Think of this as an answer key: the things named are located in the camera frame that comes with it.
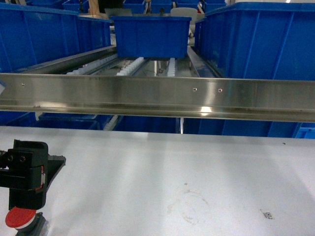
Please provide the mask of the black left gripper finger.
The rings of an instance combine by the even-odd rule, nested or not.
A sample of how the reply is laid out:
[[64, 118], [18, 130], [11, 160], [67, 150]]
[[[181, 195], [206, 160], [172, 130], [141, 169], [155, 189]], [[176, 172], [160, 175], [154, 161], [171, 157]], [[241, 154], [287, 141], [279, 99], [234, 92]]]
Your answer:
[[57, 176], [57, 174], [61, 171], [62, 167], [65, 166], [66, 158], [64, 156], [46, 154], [45, 159], [46, 159], [46, 164], [44, 164], [44, 174], [45, 174], [44, 190], [45, 190], [45, 194], [47, 194], [52, 181]]
[[44, 164], [46, 164], [45, 155], [48, 154], [48, 145], [44, 142], [20, 141], [15, 140], [13, 148], [31, 148], [32, 155], [32, 184], [31, 190], [9, 189], [9, 209], [13, 207], [25, 209], [41, 209], [46, 203], [44, 190], [45, 174]]

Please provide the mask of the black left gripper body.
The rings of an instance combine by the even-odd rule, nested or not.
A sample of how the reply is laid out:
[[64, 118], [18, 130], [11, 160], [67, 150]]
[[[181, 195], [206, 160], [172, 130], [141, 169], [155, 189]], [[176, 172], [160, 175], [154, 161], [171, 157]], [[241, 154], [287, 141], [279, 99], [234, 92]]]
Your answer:
[[31, 190], [32, 184], [31, 148], [11, 148], [0, 151], [0, 186], [19, 190]]

